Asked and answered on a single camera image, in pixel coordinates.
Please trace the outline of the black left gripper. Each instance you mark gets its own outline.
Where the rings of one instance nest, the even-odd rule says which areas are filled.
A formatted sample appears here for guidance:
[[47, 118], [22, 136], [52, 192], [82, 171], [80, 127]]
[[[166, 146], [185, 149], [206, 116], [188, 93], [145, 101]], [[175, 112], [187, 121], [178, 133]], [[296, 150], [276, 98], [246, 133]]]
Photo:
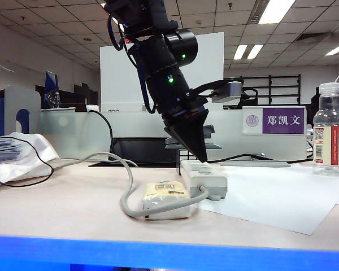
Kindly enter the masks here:
[[[205, 96], [198, 94], [195, 90], [189, 90], [180, 97], [172, 94], [169, 98], [163, 98], [157, 104], [157, 111], [164, 118], [178, 117], [187, 112], [203, 110], [207, 102], [208, 100]], [[207, 115], [208, 110], [204, 110], [165, 128], [168, 134], [177, 139], [180, 145], [191, 152], [200, 162], [207, 161], [203, 132], [203, 125]]]

